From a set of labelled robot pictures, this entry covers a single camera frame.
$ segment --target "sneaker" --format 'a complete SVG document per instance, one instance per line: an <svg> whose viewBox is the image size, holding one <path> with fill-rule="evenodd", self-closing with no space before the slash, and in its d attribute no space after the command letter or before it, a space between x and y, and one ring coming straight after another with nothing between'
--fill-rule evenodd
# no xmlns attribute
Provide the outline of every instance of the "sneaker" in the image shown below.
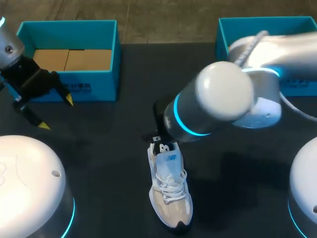
<svg viewBox="0 0 317 238"><path fill-rule="evenodd" d="M186 228L193 216L193 202L177 143L150 144L148 157L152 175L149 196L156 214L170 228Z"/></svg>

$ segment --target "white shoelace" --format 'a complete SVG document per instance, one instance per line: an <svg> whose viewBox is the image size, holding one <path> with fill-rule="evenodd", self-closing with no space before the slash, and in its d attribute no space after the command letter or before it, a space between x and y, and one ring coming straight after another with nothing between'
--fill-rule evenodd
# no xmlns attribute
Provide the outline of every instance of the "white shoelace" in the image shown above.
<svg viewBox="0 0 317 238"><path fill-rule="evenodd" d="M165 180L162 180L157 173L155 176L160 181L159 188L162 191L164 202L181 200L186 196L184 182L187 172L185 170L181 172L178 181L173 181L171 176L167 176Z"/></svg>

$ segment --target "black table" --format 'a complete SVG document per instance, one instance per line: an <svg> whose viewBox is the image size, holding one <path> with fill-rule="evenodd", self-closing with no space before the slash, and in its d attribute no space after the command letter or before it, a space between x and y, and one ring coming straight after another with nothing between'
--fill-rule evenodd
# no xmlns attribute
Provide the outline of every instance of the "black table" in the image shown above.
<svg viewBox="0 0 317 238"><path fill-rule="evenodd" d="M168 238L149 200L148 144L155 128L153 102L177 93L214 61L214 44L123 45L121 90L116 103L32 107L52 126L33 128L0 95L0 132L48 144L61 158L76 201L68 238ZM314 98L292 101L315 113ZM299 149L317 125L283 108L274 127L227 128L180 144L194 203L193 238L296 238L287 209L288 176Z"/></svg>

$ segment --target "blue box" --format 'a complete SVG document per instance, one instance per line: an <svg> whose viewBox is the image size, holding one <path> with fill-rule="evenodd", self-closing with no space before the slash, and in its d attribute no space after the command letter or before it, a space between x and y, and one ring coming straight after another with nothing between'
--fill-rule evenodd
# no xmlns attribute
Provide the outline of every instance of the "blue box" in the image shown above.
<svg viewBox="0 0 317 238"><path fill-rule="evenodd" d="M75 102L115 101L119 86L120 39L115 20L102 21L26 21L17 32L25 45L24 55L35 50L112 50L109 70L59 71L62 83ZM36 102L62 101L55 90Z"/></svg>
<svg viewBox="0 0 317 238"><path fill-rule="evenodd" d="M270 35L292 35L317 31L317 25L310 16L219 18L216 60L226 60L228 47L236 40L262 30ZM281 91L285 96L317 96L317 82L286 80L281 82Z"/></svg>

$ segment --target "brown cardboard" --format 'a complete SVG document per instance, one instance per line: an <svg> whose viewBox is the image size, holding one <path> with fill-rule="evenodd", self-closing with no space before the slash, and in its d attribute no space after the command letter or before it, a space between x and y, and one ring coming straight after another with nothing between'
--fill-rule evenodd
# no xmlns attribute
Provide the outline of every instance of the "brown cardboard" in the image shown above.
<svg viewBox="0 0 317 238"><path fill-rule="evenodd" d="M70 50L65 71L110 70L111 50Z"/></svg>
<svg viewBox="0 0 317 238"><path fill-rule="evenodd" d="M33 59L48 71L64 71L69 50L35 50Z"/></svg>

